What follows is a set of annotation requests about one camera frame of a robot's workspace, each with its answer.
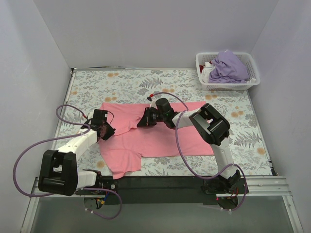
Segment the pink t shirt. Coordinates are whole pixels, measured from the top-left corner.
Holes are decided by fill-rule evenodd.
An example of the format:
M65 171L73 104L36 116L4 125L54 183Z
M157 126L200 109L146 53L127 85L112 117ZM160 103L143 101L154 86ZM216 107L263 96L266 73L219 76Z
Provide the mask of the pink t shirt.
M177 144L184 156L212 156L211 146L206 143L194 127L177 131L169 129L163 122L154 127L139 128L145 103L103 103L100 107L113 113L108 116L115 133L108 140L98 142L100 153L112 177L119 179L126 172L141 169L141 159L178 156Z

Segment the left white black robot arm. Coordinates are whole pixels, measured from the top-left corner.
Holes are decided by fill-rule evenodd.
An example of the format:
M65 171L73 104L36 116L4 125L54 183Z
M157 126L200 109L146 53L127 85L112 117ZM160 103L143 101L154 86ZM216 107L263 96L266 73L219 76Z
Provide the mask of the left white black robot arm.
M95 109L87 116L81 126L80 134L56 150L47 150L43 154L38 179L41 192L73 195L83 188L94 188L99 192L103 188L101 172L96 170L78 170L78 159L100 140L107 140L115 129L107 122L107 110Z

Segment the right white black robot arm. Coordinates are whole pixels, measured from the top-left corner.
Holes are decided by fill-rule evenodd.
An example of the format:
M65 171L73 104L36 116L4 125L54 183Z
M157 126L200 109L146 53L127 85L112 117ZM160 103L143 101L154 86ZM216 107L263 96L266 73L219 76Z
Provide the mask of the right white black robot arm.
M229 148L230 124L212 105L206 103L200 108L190 111L175 111L166 98L152 100L146 107L142 119L137 127L153 127L163 122L168 128L175 130L175 139L178 152L188 168L196 177L205 180L205 188L209 193L224 192L233 193L238 191L242 172L234 164ZM211 177L196 174L186 162L180 148L178 130L185 127L194 127L195 134L200 136L211 148L216 159L218 173Z

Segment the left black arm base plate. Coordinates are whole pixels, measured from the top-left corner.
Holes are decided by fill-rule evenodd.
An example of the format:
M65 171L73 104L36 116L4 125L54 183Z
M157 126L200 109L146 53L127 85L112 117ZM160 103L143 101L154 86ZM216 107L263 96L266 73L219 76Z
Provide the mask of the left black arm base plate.
M101 189L109 189L113 191L117 191L119 186L119 182L111 179L99 179L96 181L95 185L92 188L95 188L95 191L91 191L92 194L106 194L106 191L101 191Z

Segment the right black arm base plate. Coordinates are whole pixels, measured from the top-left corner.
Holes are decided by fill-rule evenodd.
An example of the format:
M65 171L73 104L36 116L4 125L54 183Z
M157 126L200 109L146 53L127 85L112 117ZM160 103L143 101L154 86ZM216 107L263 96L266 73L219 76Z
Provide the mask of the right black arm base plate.
M241 178L236 181L220 178L204 180L202 189L208 194L243 194L245 190L246 193L249 193L249 189L246 188L244 180Z

